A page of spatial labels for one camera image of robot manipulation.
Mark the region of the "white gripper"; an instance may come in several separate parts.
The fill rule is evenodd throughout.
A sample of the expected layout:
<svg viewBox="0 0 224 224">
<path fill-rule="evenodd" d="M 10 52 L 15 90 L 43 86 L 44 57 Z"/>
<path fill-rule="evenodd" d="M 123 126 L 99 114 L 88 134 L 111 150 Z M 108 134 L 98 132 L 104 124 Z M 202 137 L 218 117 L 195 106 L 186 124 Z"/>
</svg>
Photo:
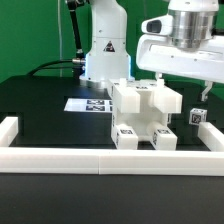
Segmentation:
<svg viewBox="0 0 224 224">
<path fill-rule="evenodd" d="M 178 49 L 164 36 L 141 36 L 137 46 L 137 66 L 153 71 L 156 80 L 163 74 L 205 80 L 201 101 L 208 99 L 213 82 L 224 84 L 224 36 L 202 41 L 198 49 Z"/>
</svg>

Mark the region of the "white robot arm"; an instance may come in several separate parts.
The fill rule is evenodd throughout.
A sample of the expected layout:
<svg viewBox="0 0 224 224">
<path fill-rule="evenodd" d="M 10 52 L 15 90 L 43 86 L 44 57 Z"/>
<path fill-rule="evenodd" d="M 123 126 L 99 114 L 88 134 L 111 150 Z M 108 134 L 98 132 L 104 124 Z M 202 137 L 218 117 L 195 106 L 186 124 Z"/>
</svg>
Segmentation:
<svg viewBox="0 0 224 224">
<path fill-rule="evenodd" d="M 203 80 L 206 88 L 224 84 L 224 31 L 215 28 L 218 0 L 165 0 L 165 15 L 141 24 L 136 64 L 164 74 Z M 77 64 L 85 66 L 82 84 L 102 88 L 110 78 L 130 78 L 130 56 L 126 52 L 126 11 L 116 0 L 65 0 L 70 11 Z M 76 9 L 85 4 L 92 11 L 92 47 L 84 53 L 78 31 Z"/>
</svg>

